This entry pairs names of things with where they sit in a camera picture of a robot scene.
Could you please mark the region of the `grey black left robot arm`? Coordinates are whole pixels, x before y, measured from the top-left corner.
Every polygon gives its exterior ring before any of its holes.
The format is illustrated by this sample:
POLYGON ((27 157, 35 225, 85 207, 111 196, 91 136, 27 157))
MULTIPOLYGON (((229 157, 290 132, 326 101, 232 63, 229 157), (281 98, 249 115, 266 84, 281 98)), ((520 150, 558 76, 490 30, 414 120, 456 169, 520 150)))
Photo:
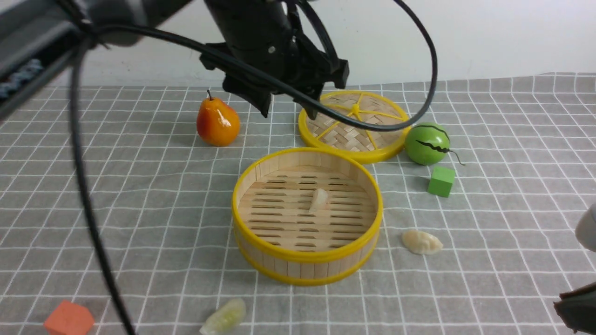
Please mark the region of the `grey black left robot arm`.
MULTIPOLYGON (((347 60, 337 56, 306 0, 207 0, 224 41, 208 44, 319 100, 343 89, 347 60)), ((24 0, 1 14, 1 118, 6 119, 68 66, 87 32, 110 24, 157 27, 187 0, 24 0)))

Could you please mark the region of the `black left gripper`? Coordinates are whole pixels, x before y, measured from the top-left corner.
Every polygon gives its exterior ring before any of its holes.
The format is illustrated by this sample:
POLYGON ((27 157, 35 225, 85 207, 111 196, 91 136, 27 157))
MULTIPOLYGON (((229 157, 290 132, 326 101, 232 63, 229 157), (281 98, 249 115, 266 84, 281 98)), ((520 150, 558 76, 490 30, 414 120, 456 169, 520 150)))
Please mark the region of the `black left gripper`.
MULTIPOLYGON (((345 89, 347 60, 340 59, 322 20, 306 0, 207 0, 224 41, 215 50, 265 72, 298 91, 307 117, 325 114, 321 103, 328 82, 345 89)), ((244 76, 226 74, 224 91, 237 95, 268 117, 272 91, 244 76)))

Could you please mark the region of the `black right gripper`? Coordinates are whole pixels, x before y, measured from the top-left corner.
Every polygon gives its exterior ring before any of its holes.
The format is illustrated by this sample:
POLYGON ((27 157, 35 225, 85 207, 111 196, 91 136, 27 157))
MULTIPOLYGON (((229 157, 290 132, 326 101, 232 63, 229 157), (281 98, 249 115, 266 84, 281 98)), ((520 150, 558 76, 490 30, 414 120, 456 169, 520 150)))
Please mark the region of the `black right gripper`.
POLYGON ((554 309, 573 333, 596 333, 596 283, 559 294, 554 309))

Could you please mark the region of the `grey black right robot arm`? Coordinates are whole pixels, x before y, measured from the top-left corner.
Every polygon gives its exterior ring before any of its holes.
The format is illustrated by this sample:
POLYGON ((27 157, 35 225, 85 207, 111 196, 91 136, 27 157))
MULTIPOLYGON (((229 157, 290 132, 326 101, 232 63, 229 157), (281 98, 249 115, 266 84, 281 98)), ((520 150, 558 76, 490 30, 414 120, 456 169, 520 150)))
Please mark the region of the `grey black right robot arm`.
POLYGON ((405 154, 361 271, 291 288, 279 335, 572 335, 595 310, 595 78, 439 83, 427 121, 460 155, 447 198, 405 154))

